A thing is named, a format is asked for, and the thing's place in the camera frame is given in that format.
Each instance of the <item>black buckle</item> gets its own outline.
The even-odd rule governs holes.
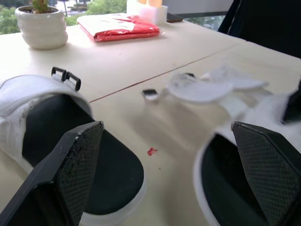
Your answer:
[[[72,74],[71,72],[67,72],[67,74],[66,74],[66,77],[65,77],[65,80],[69,80],[70,81],[70,78],[72,78],[73,80],[75,80],[76,81],[76,83],[75,83],[75,91],[79,91],[79,89],[80,89],[80,86],[81,86],[81,80],[80,80],[80,78],[78,78],[78,77],[76,77],[74,74]]]
[[[62,81],[66,80],[66,74],[67,71],[58,67],[53,67],[51,70],[51,76],[53,76],[53,74],[56,74],[56,72],[61,72],[62,73]]]

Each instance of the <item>red stain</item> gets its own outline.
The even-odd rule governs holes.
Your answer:
[[[149,156],[152,156],[154,153],[156,153],[158,149],[155,149],[154,147],[151,147],[150,150],[147,152]]]

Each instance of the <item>red package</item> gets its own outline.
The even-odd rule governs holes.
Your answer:
[[[148,38],[160,34],[160,29],[139,16],[106,14],[81,16],[77,19],[84,32],[94,41],[114,41]]]

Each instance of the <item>carbon fiber texture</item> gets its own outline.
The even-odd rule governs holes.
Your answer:
[[[79,224],[86,207],[94,180],[101,135],[101,130],[92,128],[79,136],[56,181],[74,225]]]
[[[300,193],[301,179],[262,134],[234,132],[247,181],[272,226],[282,225]]]

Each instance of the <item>black padded insole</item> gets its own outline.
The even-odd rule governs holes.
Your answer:
[[[247,180],[238,149],[215,136],[205,150],[202,183],[209,207],[221,226],[268,226]]]
[[[67,95],[42,101],[26,118],[23,157],[36,166],[66,131],[93,121]],[[104,215],[123,208],[137,195],[143,179],[143,167],[137,156],[105,130],[85,212]]]

